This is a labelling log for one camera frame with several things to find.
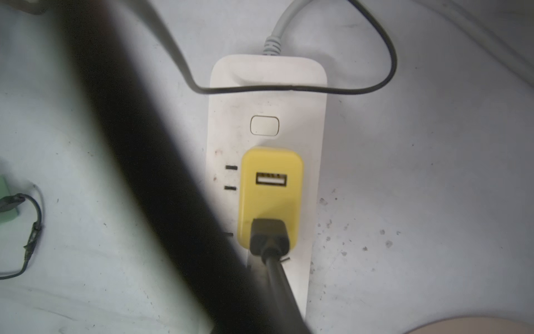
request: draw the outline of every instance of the black cable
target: black cable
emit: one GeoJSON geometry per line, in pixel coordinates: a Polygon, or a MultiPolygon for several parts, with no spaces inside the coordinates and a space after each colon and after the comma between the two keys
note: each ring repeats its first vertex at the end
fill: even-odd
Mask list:
{"type": "Polygon", "coordinates": [[[386,30],[380,25],[380,23],[373,17],[373,15],[358,1],[348,0],[373,26],[376,32],[380,35],[386,47],[388,48],[389,56],[391,58],[391,68],[389,74],[380,83],[366,87],[366,88],[330,88],[319,86],[293,86],[293,85],[260,85],[260,86],[240,86],[240,87],[201,87],[199,86],[189,69],[189,65],[184,58],[184,55],[180,51],[180,48],[172,38],[171,33],[159,17],[156,10],[148,2],[148,0],[127,0],[126,5],[132,9],[136,16],[144,22],[144,24],[152,31],[154,36],[160,41],[163,48],[167,51],[172,58],[178,69],[182,73],[185,82],[194,92],[200,94],[226,94],[226,93],[238,93],[247,91],[284,91],[284,90],[296,90],[296,91],[309,91],[326,94],[339,94],[339,95],[361,95],[374,92],[384,87],[391,81],[395,72],[397,71],[397,52],[395,46],[391,41],[386,30]]]}
{"type": "Polygon", "coordinates": [[[278,312],[284,316],[285,326],[291,328],[293,333],[310,333],[310,330],[302,321],[299,307],[289,286],[286,273],[278,256],[265,259],[265,266],[269,274],[270,293],[278,308],[278,312]]]}
{"type": "Polygon", "coordinates": [[[24,248],[26,249],[26,252],[24,253],[24,263],[22,264],[22,269],[18,273],[6,275],[6,276],[0,276],[0,279],[9,279],[14,278],[17,276],[20,276],[26,271],[26,268],[28,268],[28,263],[30,262],[30,258],[32,257],[32,254],[35,250],[35,246],[37,245],[37,240],[39,239],[39,235],[41,234],[41,228],[42,228],[42,220],[43,220],[43,214],[41,212],[41,207],[37,203],[37,201],[30,195],[26,195],[25,193],[18,193],[14,198],[24,198],[32,202],[32,204],[35,207],[35,211],[37,212],[37,219],[32,225],[32,231],[30,232],[30,236],[28,237],[28,243],[24,248]]]}

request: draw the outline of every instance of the power switch button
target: power switch button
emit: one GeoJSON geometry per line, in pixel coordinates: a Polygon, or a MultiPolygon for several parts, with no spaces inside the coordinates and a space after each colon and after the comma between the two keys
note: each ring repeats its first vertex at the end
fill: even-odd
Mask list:
{"type": "Polygon", "coordinates": [[[276,136],[280,122],[271,116],[254,116],[250,120],[250,132],[258,136],[276,136]]]}

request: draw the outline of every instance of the cable strain relief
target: cable strain relief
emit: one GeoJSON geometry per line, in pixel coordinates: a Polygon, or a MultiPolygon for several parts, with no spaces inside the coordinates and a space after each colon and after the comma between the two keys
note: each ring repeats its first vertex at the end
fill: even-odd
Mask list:
{"type": "Polygon", "coordinates": [[[282,41],[280,37],[269,36],[265,40],[265,45],[263,47],[264,56],[279,56],[282,52],[282,41]]]}
{"type": "Polygon", "coordinates": [[[264,264],[267,262],[268,258],[275,258],[277,261],[279,261],[282,257],[282,250],[280,249],[280,247],[276,244],[275,241],[270,241],[270,245],[262,249],[261,257],[264,264]]]}

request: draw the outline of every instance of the usb port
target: usb port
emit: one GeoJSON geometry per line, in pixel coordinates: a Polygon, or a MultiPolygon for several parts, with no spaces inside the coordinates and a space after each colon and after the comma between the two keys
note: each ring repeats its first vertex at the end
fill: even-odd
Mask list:
{"type": "Polygon", "coordinates": [[[256,173],[256,184],[279,185],[281,187],[285,187],[287,185],[287,175],[256,173]]]}

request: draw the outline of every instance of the power strip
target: power strip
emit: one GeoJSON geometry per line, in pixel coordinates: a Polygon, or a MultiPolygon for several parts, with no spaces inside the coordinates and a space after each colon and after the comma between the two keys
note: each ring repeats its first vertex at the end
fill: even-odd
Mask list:
{"type": "MultiPolygon", "coordinates": [[[[211,87],[252,84],[326,86],[326,73],[314,60],[298,57],[231,55],[211,73],[211,87]]],[[[304,161],[301,220],[297,244],[284,269],[302,315],[305,315],[311,250],[316,225],[317,189],[326,94],[259,91],[209,97],[206,149],[206,197],[243,260],[248,250],[235,239],[241,158],[254,146],[293,150],[304,161]]]]}

